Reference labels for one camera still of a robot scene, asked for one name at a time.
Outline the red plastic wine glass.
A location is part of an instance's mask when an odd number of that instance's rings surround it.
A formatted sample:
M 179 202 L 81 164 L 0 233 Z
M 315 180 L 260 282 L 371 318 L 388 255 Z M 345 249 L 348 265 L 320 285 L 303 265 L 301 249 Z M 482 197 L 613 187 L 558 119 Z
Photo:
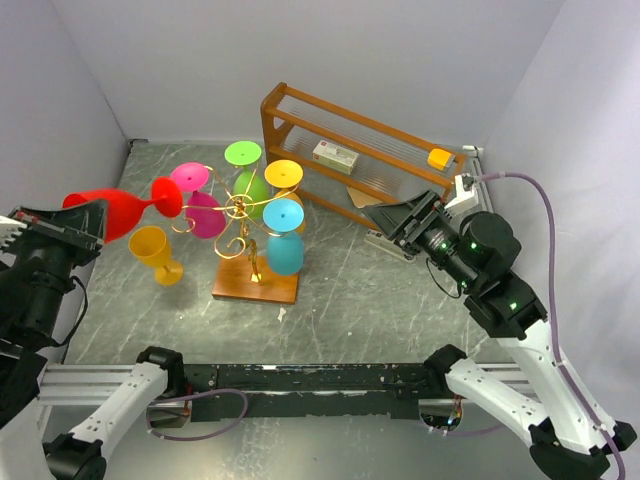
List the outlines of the red plastic wine glass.
M 95 200 L 107 202 L 106 243 L 130 232 L 142 218 L 144 210 L 151 205 L 167 218 L 178 216 L 183 207 L 182 192 L 169 177 L 158 177 L 152 182 L 149 199 L 139 198 L 125 190 L 105 188 L 70 193 L 64 198 L 62 207 L 74 207 Z

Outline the blue plastic wine glass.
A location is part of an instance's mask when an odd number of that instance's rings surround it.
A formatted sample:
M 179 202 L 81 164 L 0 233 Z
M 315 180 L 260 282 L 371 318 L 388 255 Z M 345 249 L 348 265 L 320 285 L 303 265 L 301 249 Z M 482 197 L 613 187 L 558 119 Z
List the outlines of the blue plastic wine glass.
M 304 242 L 297 229 L 304 221 L 302 207 L 287 198 L 272 200 L 263 211 L 263 221 L 272 231 L 266 244 L 269 268 L 276 274 L 297 274 L 304 263 Z

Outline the pink plastic wine glass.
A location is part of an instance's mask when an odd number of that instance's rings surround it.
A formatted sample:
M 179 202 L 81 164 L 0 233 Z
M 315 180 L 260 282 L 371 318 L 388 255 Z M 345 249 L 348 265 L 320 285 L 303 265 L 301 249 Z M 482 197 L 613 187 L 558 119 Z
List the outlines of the pink plastic wine glass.
M 190 233 L 200 239 L 212 239 L 226 227 L 225 215 L 218 210 L 220 204 L 203 188 L 209 182 L 209 169 L 197 162 L 188 162 L 176 167 L 170 178 L 179 189 L 188 194 L 184 216 Z

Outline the yellow plastic wine glass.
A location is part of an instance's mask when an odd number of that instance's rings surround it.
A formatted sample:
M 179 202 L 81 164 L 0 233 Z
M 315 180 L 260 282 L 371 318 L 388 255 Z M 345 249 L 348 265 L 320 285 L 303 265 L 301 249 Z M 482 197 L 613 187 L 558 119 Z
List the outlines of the yellow plastic wine glass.
M 270 238 L 299 236 L 304 232 L 306 227 L 304 205 L 296 193 L 303 176 L 302 167 L 293 160 L 279 159 L 267 165 L 264 172 L 265 180 L 276 189 L 274 196 L 265 204 L 263 210 L 263 222 L 269 229 Z M 298 205 L 293 216 L 294 220 L 299 221 L 295 229 L 281 231 L 271 225 L 272 220 L 279 223 L 275 214 L 279 213 L 280 199 L 295 202 Z

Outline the green plastic wine glass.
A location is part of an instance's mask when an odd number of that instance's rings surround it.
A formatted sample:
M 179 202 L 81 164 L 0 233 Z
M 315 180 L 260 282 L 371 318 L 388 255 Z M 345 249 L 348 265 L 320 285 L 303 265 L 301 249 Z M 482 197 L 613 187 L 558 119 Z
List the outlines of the green plastic wine glass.
M 226 148 L 224 158 L 230 165 L 241 170 L 235 180 L 233 194 L 239 195 L 246 204 L 253 204 L 253 207 L 248 208 L 249 217 L 261 220 L 269 200 L 269 187 L 258 171 L 262 158 L 261 147 L 252 141 L 236 141 Z

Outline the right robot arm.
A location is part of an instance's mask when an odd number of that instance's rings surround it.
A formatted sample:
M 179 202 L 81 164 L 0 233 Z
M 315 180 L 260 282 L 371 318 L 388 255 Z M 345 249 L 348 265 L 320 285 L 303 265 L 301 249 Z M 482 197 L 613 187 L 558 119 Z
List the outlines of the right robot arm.
M 364 213 L 388 240 L 407 253 L 425 253 L 455 281 L 471 318 L 509 353 L 537 398 L 485 372 L 453 345 L 426 360 L 426 390 L 477 404 L 523 441 L 548 478 L 601 478 L 610 456 L 629 448 L 637 434 L 597 405 L 563 359 L 542 302 L 511 268 L 521 244 L 509 223 L 479 211 L 454 229 L 451 214 L 430 190 L 404 203 L 368 206 Z

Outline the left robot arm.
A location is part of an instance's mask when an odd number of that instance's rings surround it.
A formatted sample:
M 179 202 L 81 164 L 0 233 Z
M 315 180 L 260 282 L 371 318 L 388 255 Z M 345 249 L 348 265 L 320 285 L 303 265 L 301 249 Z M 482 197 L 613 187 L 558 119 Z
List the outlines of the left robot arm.
M 102 479 L 110 457 L 158 400 L 187 385 L 183 357 L 148 347 L 130 367 L 53 366 L 67 347 L 54 329 L 64 297 L 83 282 L 77 268 L 96 259 L 111 209 L 103 200 L 59 210 L 16 207 L 1 219 L 1 476 Z

